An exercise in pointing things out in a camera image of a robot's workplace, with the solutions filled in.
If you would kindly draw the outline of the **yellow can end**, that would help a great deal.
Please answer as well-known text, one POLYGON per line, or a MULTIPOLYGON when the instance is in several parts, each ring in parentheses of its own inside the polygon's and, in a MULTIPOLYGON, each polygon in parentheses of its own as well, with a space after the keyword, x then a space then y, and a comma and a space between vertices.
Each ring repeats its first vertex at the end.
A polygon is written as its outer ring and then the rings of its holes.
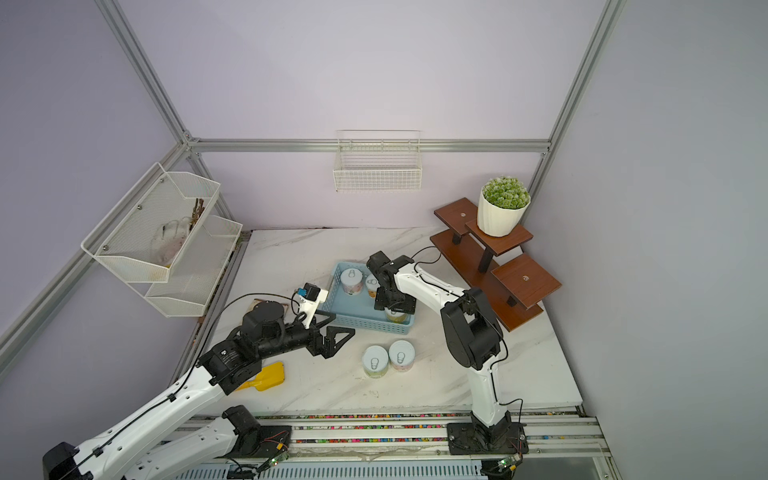
POLYGON ((390 322, 403 324, 407 321, 408 315, 404 312, 394 311, 389 308, 385 308, 385 315, 390 322))

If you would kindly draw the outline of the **yellow label can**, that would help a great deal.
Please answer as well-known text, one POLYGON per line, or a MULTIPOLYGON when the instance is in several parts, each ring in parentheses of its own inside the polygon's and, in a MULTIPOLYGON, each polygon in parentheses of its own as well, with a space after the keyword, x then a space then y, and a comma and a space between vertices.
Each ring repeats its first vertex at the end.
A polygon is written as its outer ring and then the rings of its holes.
POLYGON ((369 274, 365 279, 365 287, 371 298, 376 298, 380 284, 373 274, 369 274))

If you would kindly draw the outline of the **pink label can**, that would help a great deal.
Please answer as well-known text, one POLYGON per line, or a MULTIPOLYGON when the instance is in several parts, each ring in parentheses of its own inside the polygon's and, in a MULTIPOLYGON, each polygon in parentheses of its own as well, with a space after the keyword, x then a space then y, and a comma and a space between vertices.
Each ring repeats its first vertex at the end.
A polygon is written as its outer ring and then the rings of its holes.
POLYGON ((390 345, 388 353, 390 365, 395 370, 407 372, 413 367, 416 350, 411 342, 397 340, 390 345))
POLYGON ((357 295, 362 291, 364 284, 364 275, 357 268, 346 268, 339 276, 342 291, 350 296, 357 295))

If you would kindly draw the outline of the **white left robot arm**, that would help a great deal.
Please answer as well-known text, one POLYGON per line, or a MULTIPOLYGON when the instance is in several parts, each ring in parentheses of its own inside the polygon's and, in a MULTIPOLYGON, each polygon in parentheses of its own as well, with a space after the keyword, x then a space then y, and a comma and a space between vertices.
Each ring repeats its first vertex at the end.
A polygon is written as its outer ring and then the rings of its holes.
POLYGON ((62 442, 42 459, 47 479, 170 479, 217 457, 253 456, 289 438, 285 428, 266 428, 242 405, 180 439, 163 440, 203 408, 235 392, 262 370, 264 360, 305 349, 333 357, 355 331, 317 320, 316 304, 303 299, 292 323, 274 301, 256 304, 240 326, 203 353, 182 377, 106 432, 74 446, 62 442))

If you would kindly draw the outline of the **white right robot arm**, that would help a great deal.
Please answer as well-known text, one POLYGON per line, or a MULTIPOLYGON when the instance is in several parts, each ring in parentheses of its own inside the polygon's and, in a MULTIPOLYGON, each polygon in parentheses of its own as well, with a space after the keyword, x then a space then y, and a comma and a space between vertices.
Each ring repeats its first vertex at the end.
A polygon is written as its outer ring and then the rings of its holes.
POLYGON ((524 426, 498 398, 495 374, 507 359, 498 317, 480 288, 462 289, 419 269, 410 257, 379 251, 366 267, 379 283, 377 310, 412 314, 418 303, 436 312, 452 358, 467 371, 470 420, 446 425, 453 455, 528 453, 524 426))

